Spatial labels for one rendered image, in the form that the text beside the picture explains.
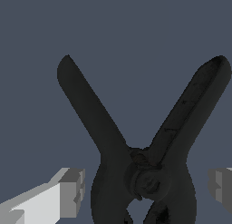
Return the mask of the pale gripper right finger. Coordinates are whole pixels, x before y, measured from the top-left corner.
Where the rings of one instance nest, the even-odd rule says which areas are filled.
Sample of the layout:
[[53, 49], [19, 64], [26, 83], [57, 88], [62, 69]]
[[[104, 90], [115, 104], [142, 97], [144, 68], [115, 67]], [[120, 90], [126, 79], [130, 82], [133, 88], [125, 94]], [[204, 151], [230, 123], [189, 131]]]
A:
[[232, 214], [232, 168], [209, 169], [208, 191]]

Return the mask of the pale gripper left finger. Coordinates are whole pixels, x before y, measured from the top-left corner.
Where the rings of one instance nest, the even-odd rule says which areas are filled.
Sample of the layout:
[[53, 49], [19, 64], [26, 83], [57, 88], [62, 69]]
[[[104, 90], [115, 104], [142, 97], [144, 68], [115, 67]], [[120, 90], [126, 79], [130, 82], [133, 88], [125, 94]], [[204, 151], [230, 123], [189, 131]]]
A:
[[56, 224], [76, 218], [85, 193], [85, 169], [61, 168], [49, 182], [0, 204], [0, 224]]

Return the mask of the black spring clamp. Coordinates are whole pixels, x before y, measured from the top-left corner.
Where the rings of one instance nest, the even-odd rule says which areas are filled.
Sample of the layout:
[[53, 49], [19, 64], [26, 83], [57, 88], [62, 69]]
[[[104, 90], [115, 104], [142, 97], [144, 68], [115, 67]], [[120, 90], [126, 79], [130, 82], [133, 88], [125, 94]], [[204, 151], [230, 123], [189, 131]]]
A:
[[200, 66], [151, 145], [140, 149], [127, 145], [78, 66], [64, 56], [58, 82], [101, 154], [91, 190], [94, 224], [132, 224], [127, 208], [144, 199], [152, 204], [143, 224], [195, 224], [197, 200], [187, 157], [231, 76], [223, 55]]

